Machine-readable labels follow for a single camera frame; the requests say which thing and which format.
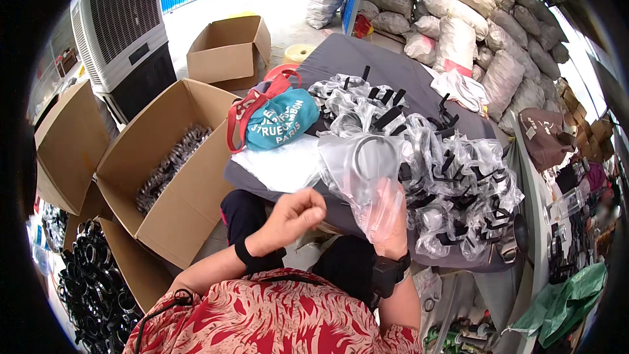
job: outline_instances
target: black pants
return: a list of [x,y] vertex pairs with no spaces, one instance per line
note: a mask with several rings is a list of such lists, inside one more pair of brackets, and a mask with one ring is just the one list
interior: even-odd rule
[[[260,197],[245,190],[234,190],[221,203],[221,213],[227,225],[229,245],[242,241],[258,231],[267,220]],[[373,245],[355,236],[335,240],[312,267],[312,272],[352,297],[375,309],[372,290]],[[267,256],[264,270],[284,267],[277,255]]]

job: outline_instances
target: air cooler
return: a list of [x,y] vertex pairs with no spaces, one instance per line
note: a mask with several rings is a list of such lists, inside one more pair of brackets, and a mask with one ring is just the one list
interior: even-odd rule
[[72,0],[72,29],[92,90],[129,123],[175,82],[160,0]]

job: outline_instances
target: white cloth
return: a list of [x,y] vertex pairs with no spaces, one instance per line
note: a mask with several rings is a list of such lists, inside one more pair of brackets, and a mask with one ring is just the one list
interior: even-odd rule
[[485,87],[473,79],[460,75],[456,69],[437,75],[430,87],[444,97],[450,94],[448,100],[456,100],[472,112],[485,116],[485,106],[489,103],[485,94]]
[[232,154],[240,164],[269,190],[295,193],[319,180],[319,138],[302,134],[296,140],[267,151],[245,147]]

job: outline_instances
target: red bag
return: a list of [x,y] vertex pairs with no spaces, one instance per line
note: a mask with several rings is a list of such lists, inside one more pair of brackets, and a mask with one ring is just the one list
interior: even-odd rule
[[[295,70],[286,69],[282,70],[275,80],[269,85],[269,88],[265,93],[260,93],[254,88],[251,88],[247,93],[247,96],[242,100],[233,102],[227,114],[227,147],[230,148],[232,153],[238,153],[245,147],[245,132],[247,131],[247,123],[251,119],[251,115],[254,114],[258,108],[264,106],[266,102],[280,93],[284,93],[288,88],[292,86],[288,78],[291,75],[297,77],[297,88],[301,86],[301,76]],[[236,148],[233,144],[233,133],[236,127],[236,123],[240,126],[240,148]]]

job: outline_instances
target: cardboard box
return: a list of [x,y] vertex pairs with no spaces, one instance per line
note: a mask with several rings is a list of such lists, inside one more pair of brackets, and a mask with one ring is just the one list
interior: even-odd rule
[[[224,120],[235,98],[205,83],[175,82],[122,130],[96,170],[98,187],[124,228],[179,268],[193,261],[221,219],[221,201],[234,189],[223,169],[231,156]],[[135,203],[138,189],[195,123],[212,134],[143,217]]]
[[37,194],[74,215],[109,145],[89,81],[71,86],[35,133]]
[[140,309],[147,313],[168,291],[173,278],[120,224],[99,217],[107,244]]
[[223,90],[249,89],[258,82],[258,56],[271,60],[271,35],[259,15],[212,22],[187,54],[188,75]]
[[105,199],[101,194],[100,189],[96,185],[96,182],[91,182],[85,196],[85,202],[83,203],[83,209],[81,215],[76,216],[70,214],[68,218],[68,224],[66,226],[66,237],[64,238],[64,250],[72,251],[72,243],[77,239],[77,228],[79,224],[85,223],[89,219],[93,219],[96,216],[104,217],[107,220],[112,220],[113,213]]

